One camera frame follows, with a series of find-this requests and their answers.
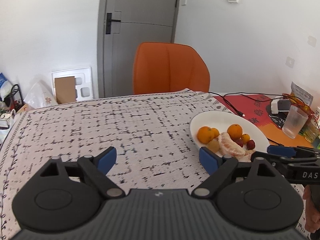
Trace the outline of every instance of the red fruit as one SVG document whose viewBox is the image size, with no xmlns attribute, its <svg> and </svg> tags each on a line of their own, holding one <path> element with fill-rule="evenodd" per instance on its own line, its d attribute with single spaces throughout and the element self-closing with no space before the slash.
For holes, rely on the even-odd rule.
<svg viewBox="0 0 320 240">
<path fill-rule="evenodd" d="M 241 138 L 240 138 L 240 139 L 237 139 L 237 140 L 234 140 L 234 142 L 235 142 L 237 145 L 239 145 L 240 147 L 243 147 L 243 141 L 242 141 Z"/>
<path fill-rule="evenodd" d="M 248 150 L 253 150 L 256 147 L 256 143 L 254 142 L 254 140 L 250 140 L 247 142 L 247 149 Z"/>
</svg>

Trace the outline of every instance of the yellow fruit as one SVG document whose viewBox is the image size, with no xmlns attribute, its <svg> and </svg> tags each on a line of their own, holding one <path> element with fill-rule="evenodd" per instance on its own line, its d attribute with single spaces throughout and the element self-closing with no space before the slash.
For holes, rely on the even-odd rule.
<svg viewBox="0 0 320 240">
<path fill-rule="evenodd" d="M 227 133 L 232 140 L 237 140 L 242 136 L 242 127 L 239 124 L 232 124 L 229 126 Z"/>
<path fill-rule="evenodd" d="M 217 153 L 220 150 L 220 145 L 216 140 L 212 140 L 208 143 L 207 148 L 213 153 Z"/>
<path fill-rule="evenodd" d="M 219 130 L 217 128 L 211 128 L 212 131 L 214 131 L 214 137 L 218 137 L 219 136 Z"/>
<path fill-rule="evenodd" d="M 250 141 L 250 136 L 249 134 L 243 134 L 242 137 L 241 137 L 242 141 L 243 141 L 243 144 L 246 144 L 248 141 Z"/>
<path fill-rule="evenodd" d="M 203 126 L 198 130 L 197 138 L 203 143 L 207 144 L 214 139 L 215 132 L 208 126 Z"/>
</svg>

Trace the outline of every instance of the orange chair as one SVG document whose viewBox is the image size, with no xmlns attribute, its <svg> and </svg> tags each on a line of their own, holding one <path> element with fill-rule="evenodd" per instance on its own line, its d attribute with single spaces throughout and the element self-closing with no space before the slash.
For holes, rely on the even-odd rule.
<svg viewBox="0 0 320 240">
<path fill-rule="evenodd" d="M 176 92 L 189 88 L 208 92 L 210 74 L 199 54 L 190 46 L 144 42 L 133 64 L 135 95 Z"/>
</svg>

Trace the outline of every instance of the cardboard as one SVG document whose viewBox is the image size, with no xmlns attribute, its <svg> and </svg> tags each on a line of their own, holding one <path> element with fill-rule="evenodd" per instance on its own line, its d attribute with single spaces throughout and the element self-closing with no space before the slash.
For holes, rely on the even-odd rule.
<svg viewBox="0 0 320 240">
<path fill-rule="evenodd" d="M 54 84 L 59 105 L 76 102 L 76 79 L 74 76 L 55 78 Z"/>
</svg>

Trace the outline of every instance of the screw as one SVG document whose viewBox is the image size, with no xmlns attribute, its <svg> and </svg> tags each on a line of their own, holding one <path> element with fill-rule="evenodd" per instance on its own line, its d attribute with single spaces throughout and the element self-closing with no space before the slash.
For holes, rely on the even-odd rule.
<svg viewBox="0 0 320 240">
<path fill-rule="evenodd" d="M 210 190 L 203 187 L 197 188 L 194 192 L 199 197 L 205 197 L 210 194 Z"/>
<path fill-rule="evenodd" d="M 107 190 L 107 195 L 110 197 L 119 197 L 122 194 L 122 190 L 119 188 L 110 188 Z"/>
</svg>

